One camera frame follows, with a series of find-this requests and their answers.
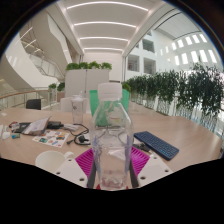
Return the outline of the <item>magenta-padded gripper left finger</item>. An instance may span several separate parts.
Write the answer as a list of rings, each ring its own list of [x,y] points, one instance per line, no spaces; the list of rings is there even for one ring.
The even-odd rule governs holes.
[[[78,157],[72,152],[64,154],[65,161],[56,170],[55,174],[84,188],[93,188],[96,176],[96,167],[93,152],[88,149]]]

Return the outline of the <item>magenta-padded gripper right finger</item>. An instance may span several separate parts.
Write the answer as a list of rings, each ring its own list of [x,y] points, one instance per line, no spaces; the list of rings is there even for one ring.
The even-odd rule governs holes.
[[[143,187],[172,173],[158,155],[147,155],[139,149],[132,148],[130,178],[133,187]]]

